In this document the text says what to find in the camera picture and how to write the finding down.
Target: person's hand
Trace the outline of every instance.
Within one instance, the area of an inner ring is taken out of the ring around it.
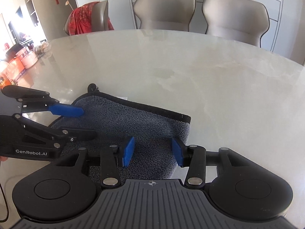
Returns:
[[[6,161],[8,159],[8,157],[1,157],[0,156],[0,162],[2,161],[2,162],[4,162],[4,161]]]

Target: crosshair marking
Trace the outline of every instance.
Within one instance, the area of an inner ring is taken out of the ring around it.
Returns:
[[[149,184],[150,186],[154,186],[154,185],[156,185],[157,183],[154,182],[154,181],[150,181],[148,184]]]

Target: blue gripper pad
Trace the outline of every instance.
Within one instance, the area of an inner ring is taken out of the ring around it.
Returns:
[[[128,167],[134,150],[135,150],[135,138],[132,137],[124,150],[123,167]]]
[[[84,114],[81,107],[75,107],[68,104],[55,104],[49,107],[49,111],[53,115],[61,115],[66,117],[80,117]]]
[[[172,152],[177,161],[178,166],[183,166],[182,149],[175,139],[172,139]]]

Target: orange box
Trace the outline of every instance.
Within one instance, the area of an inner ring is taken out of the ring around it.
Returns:
[[[7,76],[3,73],[0,73],[0,89],[2,89],[4,86],[11,85],[11,82],[7,78]]]
[[[16,81],[24,72],[25,67],[23,66],[20,58],[15,57],[10,61],[3,73],[10,81]]]

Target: black towel edge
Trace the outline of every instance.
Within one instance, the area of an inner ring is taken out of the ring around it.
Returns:
[[[184,115],[184,114],[180,114],[177,112],[173,112],[170,110],[166,110],[163,108],[158,108],[158,107],[154,107],[154,106],[150,106],[150,105],[145,105],[145,104],[141,104],[141,103],[137,103],[137,102],[132,102],[132,101],[127,101],[100,91],[93,91],[93,92],[88,92],[86,94],[81,95],[80,97],[78,97],[74,102],[72,102],[72,105],[75,105],[79,100],[86,98],[86,97],[90,97],[90,96],[99,96],[102,98],[105,98],[109,101],[121,104],[123,106],[127,106],[127,107],[131,107],[131,108],[135,108],[135,109],[139,109],[142,111],[146,111],[152,114],[156,114],[156,115],[160,115],[175,121],[180,121],[180,122],[184,122],[184,123],[191,123],[191,117],[188,115]],[[53,124],[55,124],[61,117],[57,118],[56,120],[54,120],[49,127],[51,127]]]

